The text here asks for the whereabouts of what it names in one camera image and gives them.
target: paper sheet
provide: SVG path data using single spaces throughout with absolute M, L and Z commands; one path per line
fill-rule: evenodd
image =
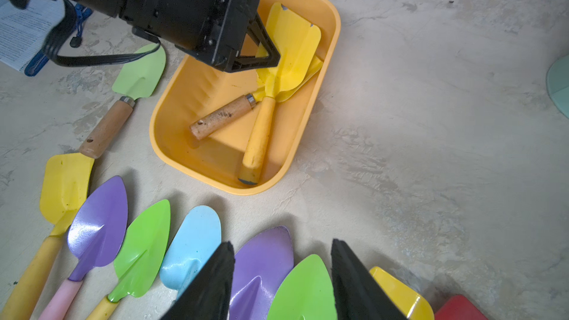
M 0 60 L 24 72 L 52 27 L 64 16 L 62 0 L 30 0 L 25 10 L 0 0 Z

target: green trowel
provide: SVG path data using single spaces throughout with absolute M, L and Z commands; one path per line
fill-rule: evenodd
M 328 269 L 318 255 L 303 259 L 276 292 L 267 320 L 336 320 Z
M 158 274 L 170 233 L 170 202 L 166 199 L 139 215 L 126 230 L 122 248 L 114 260 L 118 284 L 105 296 L 87 320 L 108 318 L 127 295 L 143 296 Z
M 146 45 L 136 53 L 147 52 L 154 46 L 155 44 Z M 123 96 L 91 131 L 79 147 L 79 152 L 92 159 L 101 157 L 132 113 L 135 100 L 152 95 L 165 66 L 166 52 L 161 46 L 154 53 L 126 63 L 113 84 L 113 91 Z

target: black cable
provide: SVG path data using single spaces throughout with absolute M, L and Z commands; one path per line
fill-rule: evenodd
M 60 56 L 57 53 L 61 49 L 61 46 L 65 44 L 67 38 L 75 31 L 75 22 L 77 15 L 75 14 L 75 7 L 69 0 L 63 0 L 65 6 L 65 16 L 61 22 L 56 25 L 48 33 L 46 40 L 43 42 L 41 50 L 46 55 L 47 58 L 53 60 L 53 62 L 59 66 L 65 67 L 86 67 L 86 66 L 103 66 L 103 65 L 122 65 L 125 63 L 132 62 L 133 60 L 138 60 L 158 51 L 160 48 L 160 40 L 155 36 L 148 36 L 148 39 L 154 43 L 156 46 L 150 51 L 143 53 L 127 53 L 127 54 L 110 54 L 110 55 L 99 55 L 99 56 L 79 56 L 79 57 L 67 57 Z

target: yellow shovel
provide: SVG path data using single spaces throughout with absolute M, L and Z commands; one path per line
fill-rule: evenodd
M 298 89 L 300 89 L 306 82 L 308 82 L 318 71 L 322 68 L 322 60 L 316 55 L 312 57 L 310 61 L 309 70 L 306 72 L 302 83 L 291 90 L 282 91 L 276 95 L 276 102 L 282 103 L 289 97 L 293 96 Z M 237 120 L 243 115 L 250 112 L 258 102 L 263 100 L 266 96 L 265 86 L 260 86 L 256 91 L 249 93 L 247 95 L 242 95 L 232 101 L 227 103 L 216 111 L 210 113 L 209 115 L 202 117 L 200 120 L 196 121 L 194 124 L 190 125 L 190 147 L 199 147 L 199 141 L 205 139 L 212 133 L 221 129 L 225 125 Z
M 369 273 L 374 280 L 381 286 L 385 294 L 395 304 L 395 306 L 409 320 L 434 320 L 431 306 L 417 293 L 401 281 L 385 272 L 379 267 L 373 267 Z
M 55 226 L 14 287 L 4 305 L 2 320 L 30 319 L 65 240 L 63 235 L 87 199 L 94 161 L 81 153 L 58 154 L 47 160 L 39 209 Z
M 276 97 L 280 92 L 295 89 L 302 83 L 320 42 L 320 28 L 281 3 L 274 3 L 271 7 L 266 29 L 281 54 L 281 60 L 277 67 L 257 70 L 257 82 L 259 86 L 265 86 L 265 97 L 239 171 L 239 180 L 247 185 L 255 185 L 260 179 Z M 264 47 L 260 46 L 257 56 L 266 54 Z

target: robotic arm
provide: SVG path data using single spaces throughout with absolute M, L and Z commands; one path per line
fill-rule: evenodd
M 90 57 L 62 57 L 57 53 L 75 29 L 75 10 L 64 0 L 65 17 L 46 38 L 43 51 L 62 66 L 126 63 L 159 48 L 166 39 L 197 60 L 225 72 L 274 67 L 280 55 L 257 13 L 260 0 L 75 0 L 86 7 L 132 25 L 132 33 L 156 42 L 152 51 Z M 10 0 L 25 9 L 29 0 Z M 263 45 L 267 57 L 241 56 L 245 36 Z

